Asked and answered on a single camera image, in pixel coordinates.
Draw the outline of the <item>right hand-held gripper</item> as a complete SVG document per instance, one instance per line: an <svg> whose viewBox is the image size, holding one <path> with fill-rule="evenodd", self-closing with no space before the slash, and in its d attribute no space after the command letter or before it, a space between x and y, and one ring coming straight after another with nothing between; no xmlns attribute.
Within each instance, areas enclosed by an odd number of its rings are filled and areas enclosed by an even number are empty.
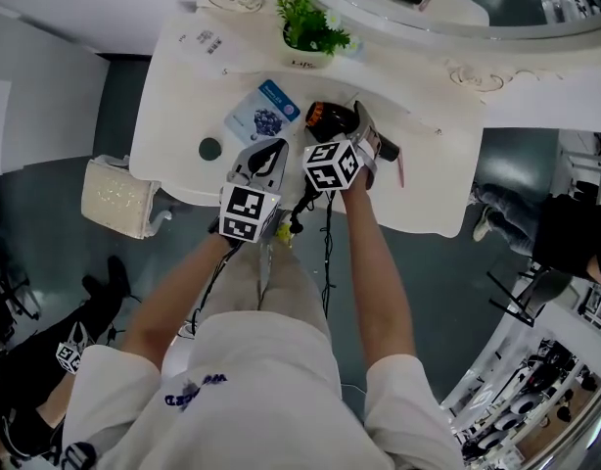
<svg viewBox="0 0 601 470"><path fill-rule="evenodd" d="M302 168L317 191L342 191L350 188L362 170L366 190L374 184L377 172L376 160L381 149L379 132L365 106L356 101L353 105L358 125L353 132L360 140L353 140L343 133L334 139L304 148Z"/></svg>

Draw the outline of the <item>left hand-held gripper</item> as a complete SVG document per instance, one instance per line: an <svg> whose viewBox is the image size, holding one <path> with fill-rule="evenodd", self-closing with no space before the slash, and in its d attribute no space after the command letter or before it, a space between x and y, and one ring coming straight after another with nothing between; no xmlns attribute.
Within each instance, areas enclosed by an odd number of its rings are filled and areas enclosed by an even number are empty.
<svg viewBox="0 0 601 470"><path fill-rule="evenodd" d="M220 194L218 233L256 243L279 209L279 193L289 153L283 138L243 149L227 174Z"/></svg>

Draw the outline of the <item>white dressing table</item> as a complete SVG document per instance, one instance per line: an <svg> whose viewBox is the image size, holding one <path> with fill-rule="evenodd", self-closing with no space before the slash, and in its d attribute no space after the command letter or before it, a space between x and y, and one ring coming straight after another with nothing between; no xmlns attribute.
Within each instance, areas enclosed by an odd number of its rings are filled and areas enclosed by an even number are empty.
<svg viewBox="0 0 601 470"><path fill-rule="evenodd" d="M146 78L131 148L132 174L157 181L176 199L213 207L243 143L225 117L266 79L301 108L318 98L366 103L378 127L402 150L398 167L383 164L372 198L379 220L397 231L455 236L475 174L483 132L495 127L601 131L601 31L580 36L490 40L443 35L354 18L329 0L342 26L360 40L325 69L282 62L276 0L196 0L193 12L163 27ZM177 34L213 21L237 35L224 76L201 76L187 63ZM216 138L221 156L199 155Z"/></svg>

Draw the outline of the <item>person's left forearm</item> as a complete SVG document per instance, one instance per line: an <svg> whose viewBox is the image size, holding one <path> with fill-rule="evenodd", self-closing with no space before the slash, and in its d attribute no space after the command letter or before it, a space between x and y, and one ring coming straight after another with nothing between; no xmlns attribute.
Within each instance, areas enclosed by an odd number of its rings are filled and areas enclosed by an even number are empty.
<svg viewBox="0 0 601 470"><path fill-rule="evenodd" d="M121 350L162 367L177 331L205 288L218 263L229 251L228 242L214 233L165 276L135 311Z"/></svg>

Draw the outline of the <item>person's right forearm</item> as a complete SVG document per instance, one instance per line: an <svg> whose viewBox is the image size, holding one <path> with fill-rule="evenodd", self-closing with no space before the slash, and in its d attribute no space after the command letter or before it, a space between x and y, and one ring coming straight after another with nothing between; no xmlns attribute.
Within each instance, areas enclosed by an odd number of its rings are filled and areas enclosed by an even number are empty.
<svg viewBox="0 0 601 470"><path fill-rule="evenodd" d="M368 366L383 358L415 355L410 306L385 237L375 217L365 179L342 192L357 322Z"/></svg>

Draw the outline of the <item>dark green round lid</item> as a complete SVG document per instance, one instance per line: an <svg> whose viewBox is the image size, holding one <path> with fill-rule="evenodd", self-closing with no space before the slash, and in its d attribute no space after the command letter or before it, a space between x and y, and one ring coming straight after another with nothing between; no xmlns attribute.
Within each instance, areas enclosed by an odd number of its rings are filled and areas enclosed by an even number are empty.
<svg viewBox="0 0 601 470"><path fill-rule="evenodd" d="M204 138L199 144L199 155L206 162L217 160L222 154L221 143L213 137Z"/></svg>

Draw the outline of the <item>blue face mask packet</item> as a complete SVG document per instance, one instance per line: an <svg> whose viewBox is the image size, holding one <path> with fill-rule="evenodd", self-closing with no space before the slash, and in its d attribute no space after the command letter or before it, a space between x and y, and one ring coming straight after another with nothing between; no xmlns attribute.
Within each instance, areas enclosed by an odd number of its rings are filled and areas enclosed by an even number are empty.
<svg viewBox="0 0 601 470"><path fill-rule="evenodd" d="M300 113L292 99L266 79L225 117L224 124L244 145L252 146L282 137Z"/></svg>

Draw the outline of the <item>green potted plant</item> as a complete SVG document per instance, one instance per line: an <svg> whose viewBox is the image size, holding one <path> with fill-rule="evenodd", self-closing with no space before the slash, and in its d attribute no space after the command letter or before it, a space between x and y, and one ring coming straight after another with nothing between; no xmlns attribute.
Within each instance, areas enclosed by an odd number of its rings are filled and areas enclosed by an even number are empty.
<svg viewBox="0 0 601 470"><path fill-rule="evenodd" d="M339 53L354 56L360 40L342 26L340 15L314 0L276 0L282 22L282 62L302 70L327 68Z"/></svg>

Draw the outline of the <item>person's beige trousers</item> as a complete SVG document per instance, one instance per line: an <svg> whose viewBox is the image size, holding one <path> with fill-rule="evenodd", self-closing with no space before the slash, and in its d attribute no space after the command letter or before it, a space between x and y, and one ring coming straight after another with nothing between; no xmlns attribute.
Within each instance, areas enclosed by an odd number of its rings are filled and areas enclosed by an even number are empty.
<svg viewBox="0 0 601 470"><path fill-rule="evenodd" d="M291 247L274 238L269 244L270 271L263 289L260 246L243 245L213 283L198 320L229 311L275 312L303 321L330 335L319 290Z"/></svg>

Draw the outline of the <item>white paper packet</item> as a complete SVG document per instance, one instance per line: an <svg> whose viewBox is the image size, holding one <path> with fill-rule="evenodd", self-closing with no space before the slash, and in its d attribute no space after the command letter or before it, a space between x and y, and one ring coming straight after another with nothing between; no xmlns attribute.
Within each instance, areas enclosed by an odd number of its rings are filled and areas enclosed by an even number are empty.
<svg viewBox="0 0 601 470"><path fill-rule="evenodd" d="M237 35L222 23L191 23L178 32L176 41L182 56L198 75L218 77L230 72Z"/></svg>

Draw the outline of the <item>cream upholstered stool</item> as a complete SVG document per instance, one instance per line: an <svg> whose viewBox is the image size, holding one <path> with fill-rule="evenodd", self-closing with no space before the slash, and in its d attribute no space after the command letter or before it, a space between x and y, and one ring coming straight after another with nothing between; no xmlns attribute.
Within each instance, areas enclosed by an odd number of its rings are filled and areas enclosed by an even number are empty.
<svg viewBox="0 0 601 470"><path fill-rule="evenodd" d="M100 155L86 166L81 193L81 214L117 233L137 240L155 236L173 214L162 210L152 217L161 185L140 180L129 170L130 157Z"/></svg>

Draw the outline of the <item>person's white shirt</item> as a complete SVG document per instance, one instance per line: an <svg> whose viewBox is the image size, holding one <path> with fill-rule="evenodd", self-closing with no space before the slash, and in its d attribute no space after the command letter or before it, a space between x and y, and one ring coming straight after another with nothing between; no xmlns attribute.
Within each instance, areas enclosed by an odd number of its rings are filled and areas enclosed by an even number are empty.
<svg viewBox="0 0 601 470"><path fill-rule="evenodd" d="M366 376L365 417L343 402L326 336L277 313L238 311L197 329L188 368L85 350L62 460L93 470L465 470L414 356Z"/></svg>

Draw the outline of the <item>grey office chair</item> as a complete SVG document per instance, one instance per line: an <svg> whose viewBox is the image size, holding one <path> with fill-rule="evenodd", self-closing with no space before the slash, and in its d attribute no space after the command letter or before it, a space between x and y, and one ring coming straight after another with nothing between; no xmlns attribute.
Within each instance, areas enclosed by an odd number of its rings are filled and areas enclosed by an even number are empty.
<svg viewBox="0 0 601 470"><path fill-rule="evenodd" d="M506 306L493 299L489 299L488 302L531 328L534 327L534 322L544 307L560 297L571 286L574 279L571 274L550 267L530 266L528 270L518 273L518 278L527 281L527 285L515 296L490 271L485 275L509 300Z"/></svg>

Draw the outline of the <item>white rack with equipment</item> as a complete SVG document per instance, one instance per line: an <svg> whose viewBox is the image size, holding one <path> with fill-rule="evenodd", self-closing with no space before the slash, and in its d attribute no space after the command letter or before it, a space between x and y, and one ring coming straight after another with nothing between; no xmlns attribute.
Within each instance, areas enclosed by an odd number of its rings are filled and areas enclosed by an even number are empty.
<svg viewBox="0 0 601 470"><path fill-rule="evenodd" d="M601 468L601 317L503 317L441 407L466 470Z"/></svg>

